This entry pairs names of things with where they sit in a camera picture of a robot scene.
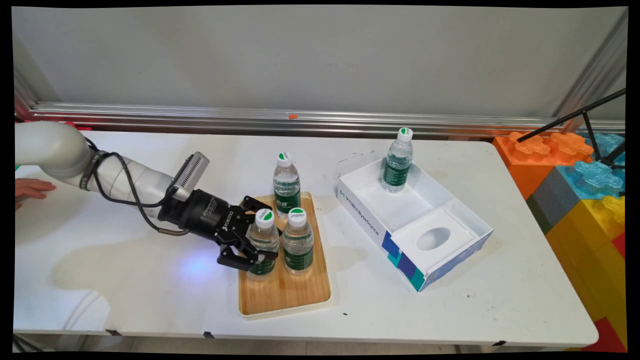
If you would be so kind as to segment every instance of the giant lego block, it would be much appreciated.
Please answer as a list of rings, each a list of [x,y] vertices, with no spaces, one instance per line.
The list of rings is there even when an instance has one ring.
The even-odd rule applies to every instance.
[[[591,290],[589,290],[584,281],[582,281],[582,278],[580,277],[576,266],[573,264],[569,253],[562,245],[560,240],[561,236],[562,235],[554,229],[551,229],[551,231],[546,235],[551,249],[553,249],[556,254],[558,262],[560,262],[567,278],[569,278],[569,281],[580,298],[584,309],[587,311],[592,321],[599,320],[605,316],[605,313],[600,309],[600,306],[591,293]]]
[[[596,139],[596,143],[598,144],[598,151],[600,152],[600,155],[603,157],[606,157],[607,155],[609,155],[609,153],[611,153],[615,148],[618,147],[618,145],[620,145],[625,138],[623,138],[620,135],[616,135],[616,134],[594,134],[594,137]],[[587,138],[586,139],[586,143],[588,143],[589,145],[591,144],[591,139]],[[623,152],[622,154],[620,154],[615,160],[614,163],[616,165],[624,165],[625,164],[625,153]],[[613,174],[617,177],[619,177],[620,179],[622,179],[622,188],[623,190],[625,189],[625,169],[623,168],[617,168],[615,170],[613,170]]]
[[[620,234],[617,238],[613,239],[613,245],[616,247],[622,258],[625,258],[625,233]]]
[[[627,291],[625,260],[613,243],[608,243],[577,266],[620,341],[627,346]]]
[[[602,200],[580,200],[551,229],[575,266],[624,231],[624,198],[608,196]],[[611,203],[617,204],[613,206],[615,213],[605,205]]]
[[[596,143],[598,144],[598,152],[602,157],[606,157],[607,155],[609,155],[615,148],[618,147],[618,145],[620,145],[623,141],[625,141],[625,138],[616,134],[597,133],[597,134],[594,134],[593,136],[595,137]],[[590,146],[593,146],[590,138],[586,138],[586,143]],[[614,161],[624,162],[625,153],[623,152],[622,154],[620,154],[617,158],[614,159]]]
[[[531,210],[533,217],[536,219],[538,226],[540,226],[540,230],[542,230],[542,233],[547,234],[549,230],[551,230],[552,226],[549,220],[547,220],[547,216],[545,215],[545,213],[542,211],[542,209],[540,209],[540,205],[538,205],[536,198],[530,196],[527,199],[527,205],[529,206],[529,210]]]
[[[493,145],[525,200],[554,166],[573,165],[580,160],[591,162],[593,148],[579,135],[554,133],[549,138],[536,135],[517,142],[523,135],[513,132],[507,137],[496,137]]]
[[[621,187],[622,180],[607,165],[577,161],[572,167],[554,167],[531,196],[555,226],[581,199],[618,197]]]
[[[627,352],[624,344],[617,337],[607,318],[594,322],[598,330],[598,341],[595,344],[583,347],[582,351],[591,352]]]

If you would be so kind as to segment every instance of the wooden tray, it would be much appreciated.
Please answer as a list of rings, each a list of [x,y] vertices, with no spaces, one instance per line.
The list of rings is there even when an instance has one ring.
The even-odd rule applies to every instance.
[[[302,208],[314,231],[314,262],[311,270],[302,276],[293,276],[284,267],[284,253],[280,253],[272,273],[263,281],[253,281],[240,271],[238,275],[238,309],[247,318],[264,318],[286,313],[297,313],[325,306],[331,299],[331,284],[326,271],[324,251],[311,194],[300,193]],[[275,212],[274,195],[256,197],[271,206]],[[276,214],[276,226],[284,230],[286,222]]]

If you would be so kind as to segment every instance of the plastic bottle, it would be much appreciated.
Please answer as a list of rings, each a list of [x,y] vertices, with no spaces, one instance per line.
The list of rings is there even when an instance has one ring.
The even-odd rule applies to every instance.
[[[282,232],[284,266],[292,275],[303,275],[314,261],[314,232],[307,223],[307,212],[291,209],[289,221]]]
[[[246,237],[256,249],[278,252],[280,238],[274,220],[273,211],[269,209],[260,209],[255,214],[255,222],[247,230]],[[273,271],[274,267],[275,260],[263,260],[253,265],[246,275],[251,280],[262,281]]]
[[[301,206],[300,175],[293,165],[290,152],[278,154],[278,166],[273,172],[273,191],[276,195],[276,211],[280,218],[287,219],[291,209]]]
[[[413,145],[411,144],[413,131],[403,127],[389,147],[385,172],[382,175],[382,187],[390,193],[398,193],[404,188],[406,177],[413,159]]]

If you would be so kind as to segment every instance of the yellow block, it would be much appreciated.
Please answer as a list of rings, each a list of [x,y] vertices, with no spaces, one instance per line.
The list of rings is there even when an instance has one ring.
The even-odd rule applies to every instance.
[[[606,217],[602,207],[600,200],[580,200],[553,228],[574,265],[580,264],[619,235],[613,236],[614,227],[603,226],[599,221]]]
[[[588,256],[577,270],[620,341],[627,347],[627,291],[622,255],[610,242],[596,254]]]
[[[587,313],[589,314],[591,320],[595,322],[605,317],[605,313],[600,309],[600,306],[593,297],[593,294],[586,286],[584,281],[582,281],[582,278],[575,268],[575,265],[571,261],[571,258],[569,257],[566,249],[559,241],[559,234],[556,231],[556,228],[554,227],[553,229],[551,229],[547,233],[546,237],[549,245],[551,245],[551,249],[553,249],[556,257],[558,258],[558,262],[560,262],[560,265],[562,265],[566,276],[569,278],[573,289],[575,290],[576,294],[578,294],[578,297],[580,298],[580,301],[582,302],[584,309],[586,309]]]
[[[602,200],[583,200],[600,227],[611,239],[625,232],[625,197],[605,196]]]

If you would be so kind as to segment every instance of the human hand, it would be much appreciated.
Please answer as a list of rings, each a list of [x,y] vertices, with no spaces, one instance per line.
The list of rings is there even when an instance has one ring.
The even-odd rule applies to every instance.
[[[44,199],[47,196],[42,192],[48,192],[55,189],[56,186],[48,181],[38,179],[16,179],[15,180],[15,209],[16,211],[22,206],[18,202],[18,198],[23,196],[35,197],[36,199]]]

